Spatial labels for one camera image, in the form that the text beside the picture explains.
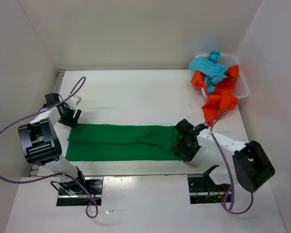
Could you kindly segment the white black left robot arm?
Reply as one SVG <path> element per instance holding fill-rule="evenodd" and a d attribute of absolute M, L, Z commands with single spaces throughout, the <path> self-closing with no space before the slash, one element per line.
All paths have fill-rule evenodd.
<path fill-rule="evenodd" d="M 60 174 L 60 187 L 65 193 L 83 193 L 87 182 L 77 166 L 70 164 L 62 155 L 62 146 L 54 125 L 61 123 L 70 128 L 78 125 L 81 110 L 77 109 L 81 99 L 73 96 L 68 102 L 60 103 L 60 95 L 45 95 L 46 103 L 38 116 L 18 127 L 18 135 L 24 157 L 29 164 L 46 167 Z"/>

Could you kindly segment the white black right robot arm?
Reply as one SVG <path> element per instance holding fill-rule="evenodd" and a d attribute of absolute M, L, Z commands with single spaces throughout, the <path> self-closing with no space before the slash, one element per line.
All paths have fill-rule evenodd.
<path fill-rule="evenodd" d="M 248 192 L 256 192 L 275 175 L 274 166 L 257 141 L 237 141 L 204 124 L 194 126 L 186 119 L 175 129 L 181 137 L 174 147 L 175 155 L 183 157 L 184 162 L 191 162 L 201 148 L 206 148 L 232 158 L 237 181 Z"/>

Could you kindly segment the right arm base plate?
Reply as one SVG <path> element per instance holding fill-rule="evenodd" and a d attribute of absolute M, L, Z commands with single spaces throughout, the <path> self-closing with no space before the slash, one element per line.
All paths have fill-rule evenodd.
<path fill-rule="evenodd" d="M 215 184 L 203 176 L 188 176 L 190 204 L 220 203 L 225 195 L 231 202 L 231 192 L 227 192 L 229 184 Z"/>

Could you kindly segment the green t shirt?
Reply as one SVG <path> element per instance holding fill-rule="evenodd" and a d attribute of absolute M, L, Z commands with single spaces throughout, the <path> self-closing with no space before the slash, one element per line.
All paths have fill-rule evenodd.
<path fill-rule="evenodd" d="M 70 131 L 69 161 L 182 161 L 174 152 L 181 136 L 174 126 L 79 124 Z"/>

